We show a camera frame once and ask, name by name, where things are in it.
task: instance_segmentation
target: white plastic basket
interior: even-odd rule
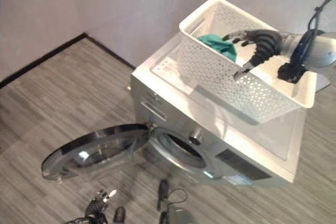
[[[206,34],[221,37],[244,29],[272,29],[225,0],[208,0],[180,23],[182,42],[177,67],[181,75],[196,80],[203,88],[239,111],[267,122],[299,107],[314,103],[316,74],[306,72],[297,84],[277,79],[277,71],[288,59],[270,58],[237,82],[233,74],[248,61],[255,45],[236,46],[236,63],[200,42]]]

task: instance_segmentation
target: green cloth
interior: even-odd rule
[[[220,54],[226,56],[231,61],[236,62],[237,52],[234,44],[231,41],[223,41],[220,36],[215,34],[200,36],[198,40],[216,50]]]

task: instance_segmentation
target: wooden floor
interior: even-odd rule
[[[102,181],[76,177],[58,185],[41,177],[54,149],[93,130],[132,123],[126,89],[132,70],[87,39],[0,90],[0,223],[62,223],[83,214],[95,191],[117,188],[107,209],[127,210],[127,223],[158,223],[159,180],[140,166]],[[185,187],[200,223],[336,223],[336,91],[326,88],[308,111],[298,175],[285,188]]]

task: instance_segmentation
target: front-loading washing machine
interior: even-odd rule
[[[62,180],[125,169],[147,148],[148,162],[160,157],[164,162],[158,165],[175,167],[203,185],[292,183],[305,110],[263,124],[245,117],[179,75],[179,45],[177,34],[133,72],[136,124],[98,130],[60,147],[42,163],[43,177]]]

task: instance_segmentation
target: label sticker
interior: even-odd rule
[[[253,185],[253,181],[244,175],[223,176],[233,185]]]

